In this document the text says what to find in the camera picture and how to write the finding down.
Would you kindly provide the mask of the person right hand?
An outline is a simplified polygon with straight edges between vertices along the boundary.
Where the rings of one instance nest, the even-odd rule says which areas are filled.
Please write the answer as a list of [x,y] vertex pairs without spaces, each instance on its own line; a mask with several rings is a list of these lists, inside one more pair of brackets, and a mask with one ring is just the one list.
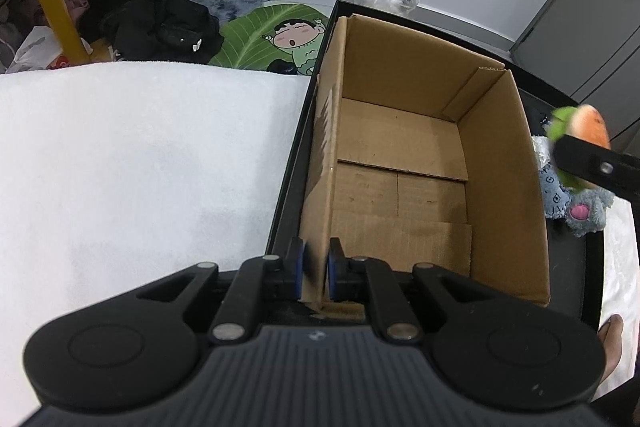
[[620,314],[611,315],[598,330],[597,336],[605,353],[605,368],[601,385],[611,388],[612,378],[623,358],[624,320]]

